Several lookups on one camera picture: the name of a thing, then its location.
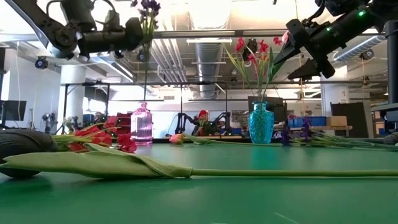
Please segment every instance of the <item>blue vase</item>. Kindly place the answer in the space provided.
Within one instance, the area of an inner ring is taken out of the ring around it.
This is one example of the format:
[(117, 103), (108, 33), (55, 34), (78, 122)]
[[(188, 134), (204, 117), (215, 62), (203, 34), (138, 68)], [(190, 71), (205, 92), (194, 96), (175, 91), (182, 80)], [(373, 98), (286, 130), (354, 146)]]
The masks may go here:
[(274, 132), (274, 113), (266, 110), (266, 101), (253, 104), (254, 111), (248, 118), (251, 141), (255, 144), (269, 144)]

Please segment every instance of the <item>green table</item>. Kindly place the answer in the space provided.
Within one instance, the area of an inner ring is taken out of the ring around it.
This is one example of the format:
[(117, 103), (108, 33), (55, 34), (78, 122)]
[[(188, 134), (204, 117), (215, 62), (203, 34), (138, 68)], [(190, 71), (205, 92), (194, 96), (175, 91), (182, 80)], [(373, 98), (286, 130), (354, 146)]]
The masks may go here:
[[(154, 144), (139, 154), (198, 169), (398, 169), (398, 153), (302, 147)], [(96, 180), (0, 175), (0, 220), (21, 223), (397, 223), (398, 179)]]

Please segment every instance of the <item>ventilation duct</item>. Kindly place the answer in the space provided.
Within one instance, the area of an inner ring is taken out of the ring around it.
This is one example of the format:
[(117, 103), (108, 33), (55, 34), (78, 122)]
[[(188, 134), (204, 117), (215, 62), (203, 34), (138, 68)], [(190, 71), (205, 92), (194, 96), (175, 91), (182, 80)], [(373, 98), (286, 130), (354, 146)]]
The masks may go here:
[[(190, 18), (193, 30), (226, 29), (230, 14), (231, 0), (204, 0), (190, 3)], [(220, 62), (222, 53), (223, 44), (221, 43), (195, 44), (200, 81), (215, 82), (217, 80), (216, 76), (220, 70), (220, 64), (215, 62)], [(215, 90), (215, 85), (201, 85), (200, 96), (206, 99), (215, 98)]]
[(355, 47), (343, 49), (342, 51), (337, 52), (333, 56), (333, 59), (336, 62), (346, 62), (348, 59), (358, 56), (372, 47), (383, 43), (385, 40), (386, 38), (382, 35), (373, 36)]

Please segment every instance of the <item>pink glass vase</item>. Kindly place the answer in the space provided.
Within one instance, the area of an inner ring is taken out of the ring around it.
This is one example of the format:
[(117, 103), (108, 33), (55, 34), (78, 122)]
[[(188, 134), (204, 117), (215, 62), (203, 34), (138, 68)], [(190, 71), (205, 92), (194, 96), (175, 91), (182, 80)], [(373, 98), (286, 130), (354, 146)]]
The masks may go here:
[(131, 115), (131, 139), (138, 146), (148, 146), (152, 144), (152, 114), (146, 102), (140, 105)]

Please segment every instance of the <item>glass vase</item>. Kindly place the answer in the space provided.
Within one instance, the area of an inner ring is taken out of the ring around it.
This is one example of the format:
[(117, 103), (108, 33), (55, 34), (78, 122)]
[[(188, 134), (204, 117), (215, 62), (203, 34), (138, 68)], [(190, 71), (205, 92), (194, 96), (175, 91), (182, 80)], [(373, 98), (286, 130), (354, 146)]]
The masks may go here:
[(152, 114), (147, 103), (141, 102), (140, 107), (131, 115), (131, 139), (137, 146), (152, 144)]
[(251, 141), (254, 144), (271, 143), (274, 132), (274, 113), (267, 111), (268, 102), (254, 102), (254, 111), (248, 118)]

